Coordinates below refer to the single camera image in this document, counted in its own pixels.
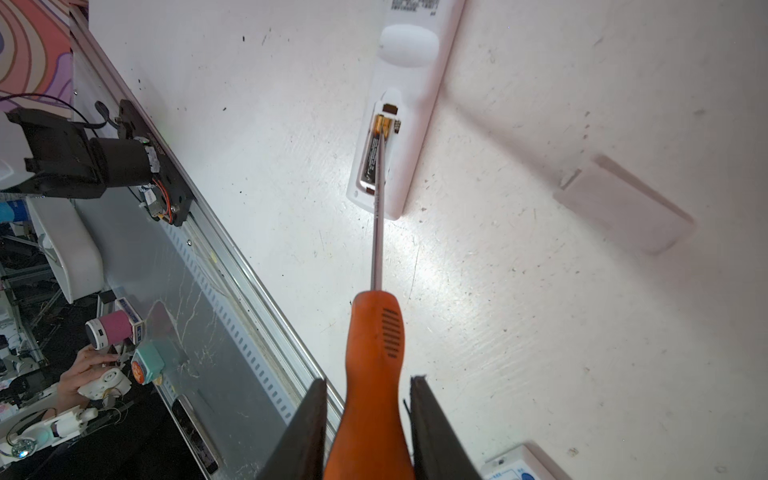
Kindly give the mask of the small white remote control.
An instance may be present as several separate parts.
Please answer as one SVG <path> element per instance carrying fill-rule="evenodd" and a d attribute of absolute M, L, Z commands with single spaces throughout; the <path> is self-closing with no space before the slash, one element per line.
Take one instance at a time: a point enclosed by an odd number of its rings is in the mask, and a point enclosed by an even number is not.
<path fill-rule="evenodd" d="M 489 460 L 480 468 L 482 479 L 554 480 L 555 477 L 525 446 L 520 445 Z"/>

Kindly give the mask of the orange handle screwdriver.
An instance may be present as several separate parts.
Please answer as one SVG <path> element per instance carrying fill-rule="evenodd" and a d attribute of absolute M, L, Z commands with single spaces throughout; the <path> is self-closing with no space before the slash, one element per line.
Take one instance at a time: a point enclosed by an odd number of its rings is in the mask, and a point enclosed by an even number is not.
<path fill-rule="evenodd" d="M 346 399 L 326 463 L 326 479 L 412 479 L 402 428 L 399 382 L 404 323 L 399 303 L 382 285 L 385 151 L 391 120 L 379 115 L 376 146 L 371 285 L 352 302 L 345 357 Z"/>

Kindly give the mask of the long white remote control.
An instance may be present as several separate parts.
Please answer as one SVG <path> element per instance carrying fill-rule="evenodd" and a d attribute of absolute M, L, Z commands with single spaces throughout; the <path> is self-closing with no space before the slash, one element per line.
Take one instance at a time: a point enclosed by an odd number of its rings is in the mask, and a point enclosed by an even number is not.
<path fill-rule="evenodd" d="M 385 146 L 385 216 L 404 211 L 437 94 L 453 46 L 463 1 L 389 1 L 378 39 L 373 78 L 363 111 L 347 186 L 347 197 L 371 212 L 374 194 L 357 185 L 373 116 L 394 117 Z"/>

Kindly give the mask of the black gold battery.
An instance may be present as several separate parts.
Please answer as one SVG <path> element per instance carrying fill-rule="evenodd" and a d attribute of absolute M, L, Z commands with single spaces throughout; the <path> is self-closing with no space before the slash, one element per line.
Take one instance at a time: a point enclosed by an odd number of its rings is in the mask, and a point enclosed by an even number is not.
<path fill-rule="evenodd" d="M 368 131 L 357 185 L 365 193 L 373 195 L 376 190 L 377 164 L 383 147 L 392 134 L 396 120 L 384 114 L 375 114 Z"/>

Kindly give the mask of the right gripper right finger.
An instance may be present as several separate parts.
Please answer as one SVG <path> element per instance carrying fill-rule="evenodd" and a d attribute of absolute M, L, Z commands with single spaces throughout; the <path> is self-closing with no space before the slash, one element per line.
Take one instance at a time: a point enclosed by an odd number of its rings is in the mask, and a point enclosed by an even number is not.
<path fill-rule="evenodd" d="M 425 376 L 410 379 L 413 468 L 416 479 L 480 479 Z"/>

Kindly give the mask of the white battery cover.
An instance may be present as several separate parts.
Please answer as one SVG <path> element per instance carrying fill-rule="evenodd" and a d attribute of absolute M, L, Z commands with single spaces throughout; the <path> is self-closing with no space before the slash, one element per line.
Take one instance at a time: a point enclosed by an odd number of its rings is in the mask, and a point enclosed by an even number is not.
<path fill-rule="evenodd" d="M 612 239 L 659 255 L 690 236 L 693 217 L 605 155 L 584 163 L 554 193 Z"/>

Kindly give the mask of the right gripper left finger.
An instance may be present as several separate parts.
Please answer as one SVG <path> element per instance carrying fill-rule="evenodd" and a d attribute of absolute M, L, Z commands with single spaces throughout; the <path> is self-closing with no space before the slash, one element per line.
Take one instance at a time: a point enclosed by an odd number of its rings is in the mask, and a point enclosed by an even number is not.
<path fill-rule="evenodd" d="M 326 425 L 327 382 L 315 379 L 256 479 L 322 479 Z"/>

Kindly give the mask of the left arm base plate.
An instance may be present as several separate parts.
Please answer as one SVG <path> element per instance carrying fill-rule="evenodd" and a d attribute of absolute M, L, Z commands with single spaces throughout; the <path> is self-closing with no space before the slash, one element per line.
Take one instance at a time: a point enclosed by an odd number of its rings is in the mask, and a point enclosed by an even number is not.
<path fill-rule="evenodd" d="M 161 194 L 163 220 L 169 225 L 181 227 L 188 218 L 195 195 L 172 159 L 171 151 L 161 144 L 160 136 L 152 131 L 132 101 L 119 101 L 116 123 L 119 137 L 138 142 L 148 156 L 152 177 L 148 184 Z"/>

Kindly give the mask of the person hand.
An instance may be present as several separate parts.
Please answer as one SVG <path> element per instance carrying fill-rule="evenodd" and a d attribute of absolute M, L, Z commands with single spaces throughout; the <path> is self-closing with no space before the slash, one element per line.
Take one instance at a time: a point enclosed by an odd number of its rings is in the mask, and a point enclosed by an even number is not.
<path fill-rule="evenodd" d="M 102 354 L 91 345 L 82 348 L 72 366 L 65 371 L 57 385 L 56 410 L 61 413 L 74 407 L 83 407 L 89 399 L 82 396 L 78 390 L 88 383 L 96 381 L 114 366 L 119 356 L 117 354 Z"/>

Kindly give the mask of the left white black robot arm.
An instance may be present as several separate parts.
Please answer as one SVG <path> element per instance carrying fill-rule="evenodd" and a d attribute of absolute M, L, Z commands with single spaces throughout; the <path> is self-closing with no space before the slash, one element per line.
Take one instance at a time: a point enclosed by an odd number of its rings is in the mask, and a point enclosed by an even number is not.
<path fill-rule="evenodd" d="M 44 110 L 1 114 L 3 194 L 93 199 L 150 184 L 159 172 L 154 149 L 138 140 L 89 138 L 83 124 Z"/>

